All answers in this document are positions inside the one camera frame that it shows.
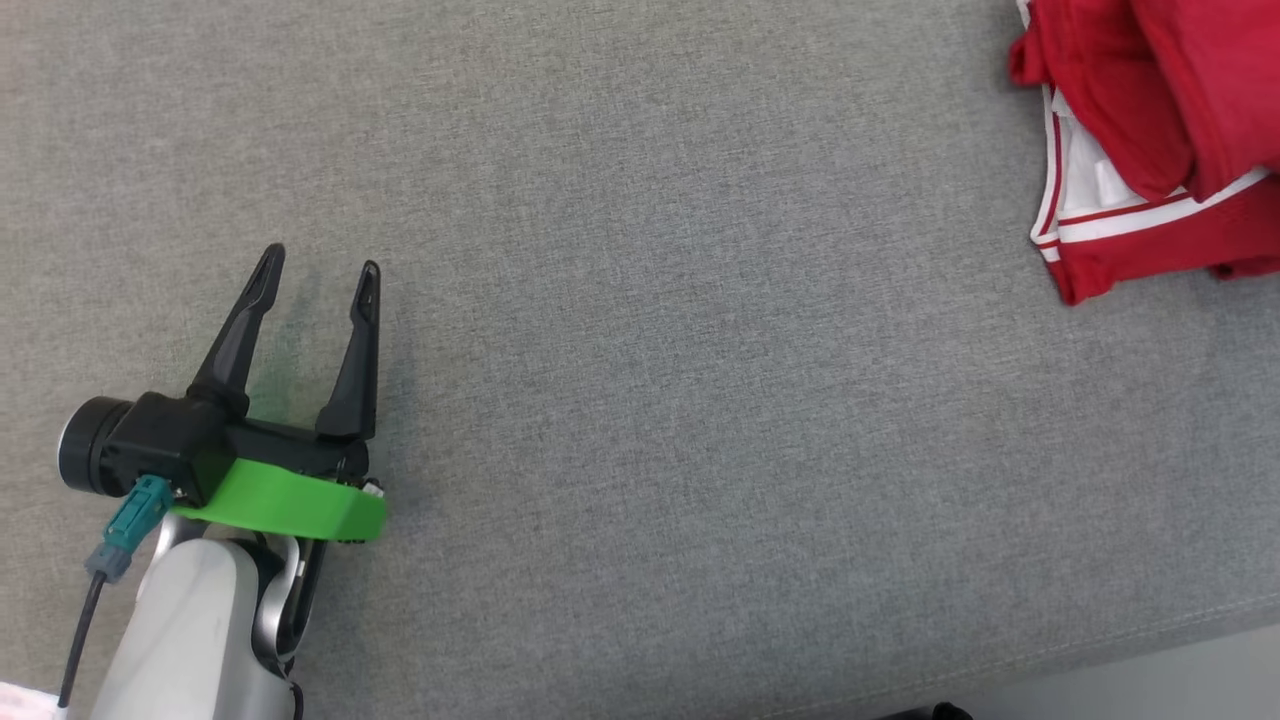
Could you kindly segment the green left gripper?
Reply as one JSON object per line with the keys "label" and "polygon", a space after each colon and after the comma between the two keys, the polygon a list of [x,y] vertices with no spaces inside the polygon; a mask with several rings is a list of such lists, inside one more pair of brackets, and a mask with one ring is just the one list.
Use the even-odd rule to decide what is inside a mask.
{"label": "green left gripper", "polygon": [[[285,263],[270,243],[239,292],[187,395],[246,416],[246,391],[262,319],[273,307]],[[349,307],[351,334],[328,404],[303,430],[269,421],[228,428],[236,460],[202,507],[177,503],[196,521],[310,541],[362,543],[381,536],[387,500],[369,477],[366,441],[376,434],[381,270],[367,260]]]}

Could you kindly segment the red basketball jersey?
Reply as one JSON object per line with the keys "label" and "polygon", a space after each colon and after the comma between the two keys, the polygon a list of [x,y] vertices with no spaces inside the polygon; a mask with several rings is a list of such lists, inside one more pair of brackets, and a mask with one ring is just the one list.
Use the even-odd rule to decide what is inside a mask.
{"label": "red basketball jersey", "polygon": [[1046,132],[1030,240],[1062,301],[1166,273],[1280,272],[1280,173],[1193,196],[1193,147],[1132,0],[1016,3],[1007,72],[1039,88]]}

